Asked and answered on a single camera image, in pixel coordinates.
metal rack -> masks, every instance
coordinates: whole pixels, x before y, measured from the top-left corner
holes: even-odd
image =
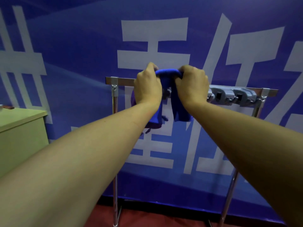
[[[113,114],[118,112],[118,88],[119,86],[134,86],[134,79],[118,78],[118,77],[106,77],[105,83],[112,86],[112,107]],[[249,87],[233,87],[233,86],[220,86],[210,85],[208,91],[208,102],[213,102],[218,105],[232,105],[238,104],[241,107],[254,107],[252,116],[259,118],[261,110],[267,97],[275,97],[278,93],[276,89],[269,88],[249,88]],[[229,190],[226,195],[225,204],[221,213],[221,218],[218,227],[222,227],[227,215],[232,195],[237,184],[239,172],[235,169]],[[118,210],[118,188],[117,188],[117,176],[113,181],[113,206],[114,206],[114,223],[113,226],[117,227],[119,223],[119,217],[121,208]]]

hand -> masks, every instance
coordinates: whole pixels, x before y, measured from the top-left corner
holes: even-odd
[[[190,111],[193,107],[206,103],[209,82],[205,72],[190,65],[184,65],[179,70],[183,72],[183,78],[177,77],[175,83],[184,108]]]
[[[136,104],[148,103],[157,111],[162,100],[162,85],[155,70],[158,67],[150,62],[145,70],[138,73],[134,80],[134,96]]]

blue backdrop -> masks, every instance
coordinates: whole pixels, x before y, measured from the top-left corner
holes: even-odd
[[[153,59],[159,68],[204,68],[212,84],[279,89],[261,118],[302,132],[302,7],[303,0],[0,0],[0,57],[11,64],[0,62],[0,103],[48,110],[51,142],[112,113],[106,76],[135,78]],[[43,62],[33,55],[40,53]],[[119,110],[130,91],[120,87]],[[169,117],[169,101],[164,111]],[[119,197],[220,212],[230,162],[195,122],[165,125],[140,137],[119,173]],[[242,177],[229,214],[281,221]]]

red floor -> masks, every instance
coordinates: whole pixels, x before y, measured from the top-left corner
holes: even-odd
[[[85,227],[112,227],[113,208],[97,205]],[[182,218],[167,217],[161,214],[146,213],[134,210],[122,210],[119,220],[119,227],[206,227],[203,221],[192,221]],[[225,227],[236,227],[234,225],[224,225]]]

blue towel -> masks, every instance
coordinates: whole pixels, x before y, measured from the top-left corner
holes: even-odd
[[[160,77],[163,89],[166,90],[170,87],[172,89],[171,102],[172,102],[172,112],[174,115],[174,120],[176,122],[192,121],[193,119],[192,116],[187,112],[187,110],[185,110],[178,97],[178,92],[174,80],[175,76],[182,78],[183,74],[177,69],[162,69],[162,70],[157,70],[156,75]],[[131,106],[134,105],[136,105],[136,102],[135,102],[134,91],[133,91],[131,94]],[[150,119],[150,121],[146,125],[146,128],[150,128],[150,129],[160,128],[162,126],[162,119],[167,121],[167,118],[162,115],[162,102],[161,102],[159,109],[157,110],[156,114],[154,114],[153,117]]]

